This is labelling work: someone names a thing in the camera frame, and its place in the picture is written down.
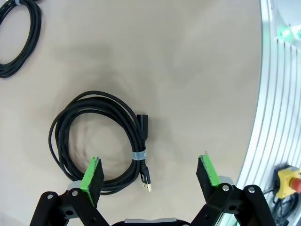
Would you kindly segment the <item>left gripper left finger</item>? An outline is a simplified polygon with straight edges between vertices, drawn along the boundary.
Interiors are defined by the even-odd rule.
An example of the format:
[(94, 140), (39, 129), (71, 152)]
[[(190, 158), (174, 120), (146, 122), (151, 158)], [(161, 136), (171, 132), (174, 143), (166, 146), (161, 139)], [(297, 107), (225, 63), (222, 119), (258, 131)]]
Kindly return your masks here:
[(93, 157), (78, 187), (58, 195), (44, 192), (31, 219), (31, 226), (66, 226), (70, 219), (79, 218), (85, 226), (107, 226), (97, 210), (104, 173), (101, 159)]

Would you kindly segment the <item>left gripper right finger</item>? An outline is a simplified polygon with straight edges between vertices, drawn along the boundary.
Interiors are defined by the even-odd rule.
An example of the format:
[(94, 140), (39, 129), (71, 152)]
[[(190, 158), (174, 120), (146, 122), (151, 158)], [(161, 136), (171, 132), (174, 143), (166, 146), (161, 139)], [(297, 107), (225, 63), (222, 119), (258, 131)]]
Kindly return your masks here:
[(221, 182), (207, 154), (198, 157), (196, 175), (206, 204), (190, 223), (191, 226), (214, 226), (223, 214), (232, 214), (241, 226), (274, 226), (276, 223), (262, 190)]

